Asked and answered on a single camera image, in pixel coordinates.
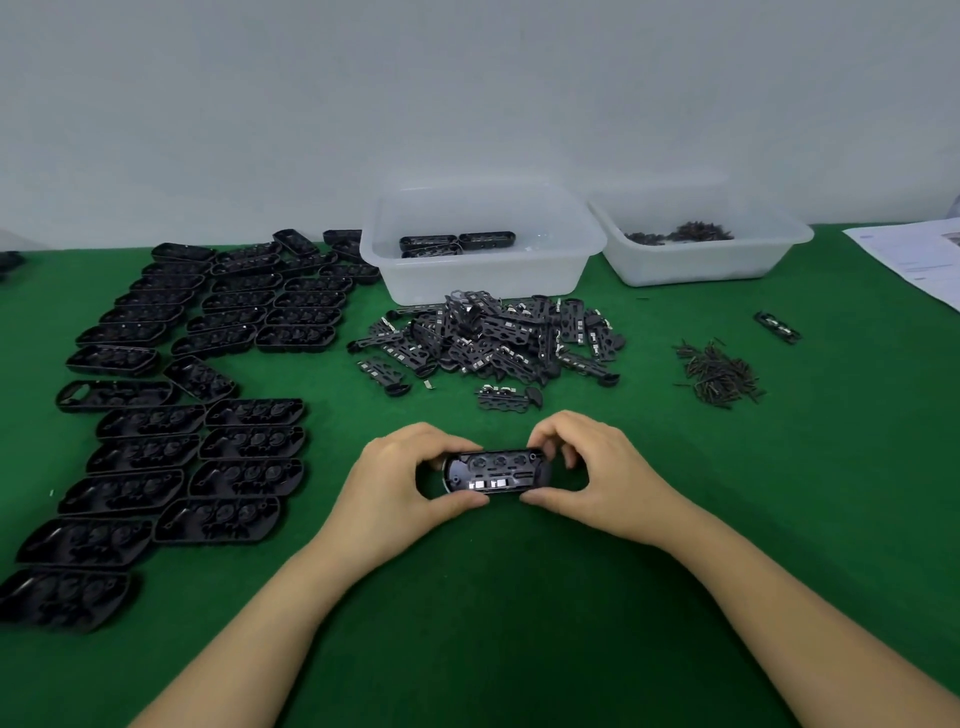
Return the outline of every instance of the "forearm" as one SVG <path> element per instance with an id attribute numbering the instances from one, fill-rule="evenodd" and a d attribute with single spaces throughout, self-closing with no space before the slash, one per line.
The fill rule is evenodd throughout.
<path id="1" fill-rule="evenodd" d="M 328 555 L 295 555 L 132 727 L 272 726 L 318 626 L 354 580 Z"/>
<path id="2" fill-rule="evenodd" d="M 802 725 L 956 726 L 960 700 L 699 507 L 660 543 L 710 591 Z"/>

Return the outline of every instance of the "white plastic bin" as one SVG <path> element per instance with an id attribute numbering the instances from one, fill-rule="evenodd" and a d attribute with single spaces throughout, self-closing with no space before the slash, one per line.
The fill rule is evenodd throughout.
<path id="1" fill-rule="evenodd" d="M 400 257 L 404 235 L 512 231 L 511 248 L 433 258 Z M 386 192 L 370 206 L 360 255 L 400 305 L 440 303 L 453 290 L 498 298 L 572 291 L 607 235 L 587 205 L 549 182 L 483 182 Z"/>
<path id="2" fill-rule="evenodd" d="M 760 278 L 813 230 L 750 199 L 729 181 L 668 180 L 597 189 L 589 205 L 607 233 L 604 255 L 627 285 Z M 691 220 L 715 223 L 734 240 L 638 245 L 624 233 L 667 234 Z"/>

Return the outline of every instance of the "green table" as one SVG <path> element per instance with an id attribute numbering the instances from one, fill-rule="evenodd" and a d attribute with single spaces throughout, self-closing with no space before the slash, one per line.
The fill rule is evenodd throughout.
<path id="1" fill-rule="evenodd" d="M 20 542 L 96 448 L 97 415 L 66 415 L 63 361 L 149 261 L 146 250 L 30 255 L 0 284 L 0 552 Z M 246 397 L 303 397 L 312 473 L 252 547 L 166 548 L 131 608 L 94 634 L 0 632 L 4 724 L 122 725 L 324 520 L 372 437 L 426 420 L 488 448 L 522 446 L 569 408 L 621 427 L 683 493 L 960 691 L 960 316 L 827 226 L 761 280 L 633 289 L 602 256 L 577 295 L 628 340 L 601 389 L 566 373 L 544 412 L 477 408 L 475 378 L 388 400 L 338 348 L 215 361 Z M 391 307 L 353 294 L 340 340 Z M 765 309 L 805 337 L 783 344 Z M 769 395 L 703 406 L 671 345 L 713 336 Z M 568 487 L 582 472 L 559 473 Z M 426 487 L 438 491 L 438 481 Z M 794 725 L 707 592 L 663 553 L 517 502 L 449 523 L 353 589 L 329 617 L 281 721 L 301 725 Z"/>

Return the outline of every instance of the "person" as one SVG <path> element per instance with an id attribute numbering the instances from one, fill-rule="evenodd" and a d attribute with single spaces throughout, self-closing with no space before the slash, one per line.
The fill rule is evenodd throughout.
<path id="1" fill-rule="evenodd" d="M 960 700 L 810 591 L 745 538 L 671 488 L 618 429 L 574 412 L 534 427 L 527 444 L 568 468 L 581 491 L 520 500 L 658 546 L 713 595 L 803 726 L 960 726 Z M 326 614 L 351 585 L 432 528 L 488 497 L 429 500 L 419 463 L 481 449 L 427 424 L 370 442 L 313 540 L 132 723 L 135 728 L 259 728 L 276 721 Z"/>

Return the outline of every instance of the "white paper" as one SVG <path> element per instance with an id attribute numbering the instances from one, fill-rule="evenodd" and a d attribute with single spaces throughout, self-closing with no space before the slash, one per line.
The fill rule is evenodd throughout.
<path id="1" fill-rule="evenodd" d="M 898 276 L 960 311 L 960 218 L 844 232 Z"/>

